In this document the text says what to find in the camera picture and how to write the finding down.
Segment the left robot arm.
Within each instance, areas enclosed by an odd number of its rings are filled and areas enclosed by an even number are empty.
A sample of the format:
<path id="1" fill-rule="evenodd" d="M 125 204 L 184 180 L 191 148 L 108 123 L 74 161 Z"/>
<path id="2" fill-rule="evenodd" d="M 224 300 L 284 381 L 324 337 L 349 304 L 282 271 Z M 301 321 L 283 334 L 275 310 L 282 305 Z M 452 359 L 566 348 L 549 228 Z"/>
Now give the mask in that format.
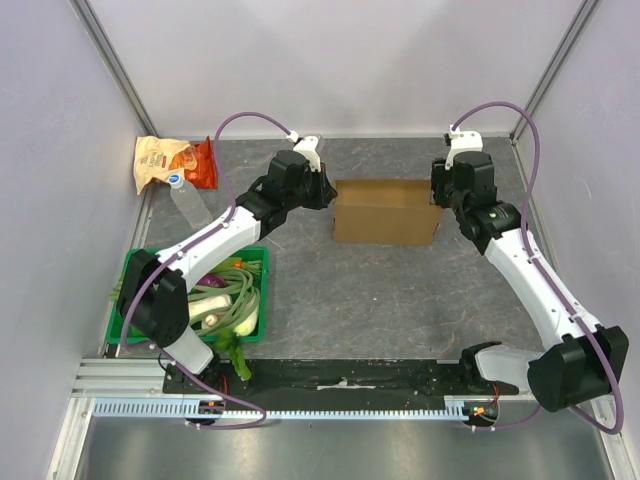
<path id="1" fill-rule="evenodd" d="M 134 326 L 186 369 L 190 387 L 211 392 L 220 371 L 211 363 L 211 347 L 189 325 L 187 294 L 222 261 L 284 224 L 290 211 L 321 210 L 336 197 L 324 163 L 315 168 L 299 152 L 278 152 L 267 173 L 217 220 L 155 254 L 140 249 L 131 255 L 116 302 L 125 320 L 121 332 Z"/>

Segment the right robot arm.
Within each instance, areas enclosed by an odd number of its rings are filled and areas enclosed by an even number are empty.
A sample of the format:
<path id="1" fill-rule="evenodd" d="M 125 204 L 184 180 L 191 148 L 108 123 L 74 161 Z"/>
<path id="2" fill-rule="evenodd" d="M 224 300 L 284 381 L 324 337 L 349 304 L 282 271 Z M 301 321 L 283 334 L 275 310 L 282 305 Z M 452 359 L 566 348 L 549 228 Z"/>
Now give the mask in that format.
<path id="1" fill-rule="evenodd" d="M 629 348 L 618 326 L 605 327 L 582 308 L 550 267 L 518 208 L 497 197 L 491 156 L 479 151 L 436 159 L 435 205 L 450 209 L 463 236 L 507 281 L 533 321 L 543 349 L 486 342 L 464 350 L 458 381 L 467 392 L 501 382 L 533 394 L 556 412 L 613 393 Z"/>

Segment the brown cardboard box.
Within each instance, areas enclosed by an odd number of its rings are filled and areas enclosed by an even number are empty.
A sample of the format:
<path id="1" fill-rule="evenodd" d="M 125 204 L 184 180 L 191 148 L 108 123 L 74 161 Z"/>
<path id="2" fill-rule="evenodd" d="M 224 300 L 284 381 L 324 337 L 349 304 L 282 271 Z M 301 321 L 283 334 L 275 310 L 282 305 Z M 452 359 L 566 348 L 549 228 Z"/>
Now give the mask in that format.
<path id="1" fill-rule="evenodd" d="M 342 179 L 336 190 L 333 239 L 340 243 L 429 246 L 444 213 L 425 179 Z"/>

